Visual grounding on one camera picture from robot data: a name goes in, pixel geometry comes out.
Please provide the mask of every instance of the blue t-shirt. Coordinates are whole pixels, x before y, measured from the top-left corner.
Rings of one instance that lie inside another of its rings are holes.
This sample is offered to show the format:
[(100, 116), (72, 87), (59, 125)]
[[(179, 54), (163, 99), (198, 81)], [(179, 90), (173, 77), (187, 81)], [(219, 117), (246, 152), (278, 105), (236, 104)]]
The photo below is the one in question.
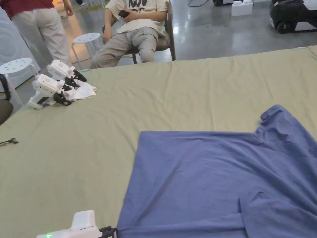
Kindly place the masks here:
[(141, 132), (120, 237), (316, 236), (316, 141), (280, 105), (261, 119), (254, 133)]

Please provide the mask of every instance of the man's hand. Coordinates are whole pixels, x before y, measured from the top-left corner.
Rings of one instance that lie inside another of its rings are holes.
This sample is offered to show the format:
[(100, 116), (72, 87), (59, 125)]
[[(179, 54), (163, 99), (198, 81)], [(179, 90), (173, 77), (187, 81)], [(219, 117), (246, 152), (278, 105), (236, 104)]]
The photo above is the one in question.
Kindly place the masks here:
[(127, 9), (125, 9), (125, 11), (130, 13), (127, 17), (123, 18), (125, 22), (130, 22), (130, 21), (139, 19), (140, 13), (137, 13), (136, 11), (130, 11)]
[(103, 32), (103, 43), (106, 44), (112, 38), (112, 30), (111, 27), (106, 27)]
[(73, 15), (73, 9), (72, 9), (72, 6), (70, 5), (70, 2), (68, 0), (63, 0), (64, 2), (64, 9), (66, 11), (66, 14), (68, 16), (72, 16)]

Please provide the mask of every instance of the white pants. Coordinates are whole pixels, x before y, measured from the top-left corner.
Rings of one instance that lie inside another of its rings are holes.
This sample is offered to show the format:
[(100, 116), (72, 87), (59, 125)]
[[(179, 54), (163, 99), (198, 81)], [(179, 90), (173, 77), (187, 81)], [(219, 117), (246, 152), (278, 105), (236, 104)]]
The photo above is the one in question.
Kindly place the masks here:
[(52, 60), (71, 66), (69, 44), (55, 8), (24, 11), (12, 18), (40, 68)]

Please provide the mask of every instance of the dark chair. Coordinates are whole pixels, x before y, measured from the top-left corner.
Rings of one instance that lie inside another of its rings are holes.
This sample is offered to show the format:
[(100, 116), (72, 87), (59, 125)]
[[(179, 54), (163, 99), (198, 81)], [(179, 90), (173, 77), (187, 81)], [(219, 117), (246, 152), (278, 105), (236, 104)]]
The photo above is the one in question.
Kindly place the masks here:
[[(115, 19), (113, 17), (111, 25), (113, 25), (114, 23), (115, 23)], [(165, 31), (166, 31), (165, 36), (159, 37), (158, 39), (156, 51), (164, 51), (169, 48), (172, 55), (172, 61), (175, 61), (176, 55), (175, 55), (175, 45), (174, 45), (174, 33), (173, 33), (173, 9), (172, 9), (172, 4), (170, 1), (167, 3), (167, 20), (165, 21)], [(133, 63), (137, 64), (138, 62), (137, 62), (136, 54), (138, 53), (139, 53), (139, 50), (137, 48), (132, 48), (126, 54), (132, 55)]]
[(3, 124), (11, 115), (13, 105), (10, 103), (11, 94), (8, 87), (7, 79), (4, 75), (0, 74), (0, 81), (5, 92), (5, 99), (0, 100), (0, 125)]

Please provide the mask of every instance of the red shirt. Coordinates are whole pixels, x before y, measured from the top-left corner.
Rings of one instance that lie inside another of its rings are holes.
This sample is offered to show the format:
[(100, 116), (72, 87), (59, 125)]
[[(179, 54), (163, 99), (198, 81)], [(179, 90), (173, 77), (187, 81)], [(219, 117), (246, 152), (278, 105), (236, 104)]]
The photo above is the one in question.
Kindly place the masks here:
[(0, 7), (12, 18), (23, 11), (53, 8), (54, 5), (53, 0), (0, 0)]

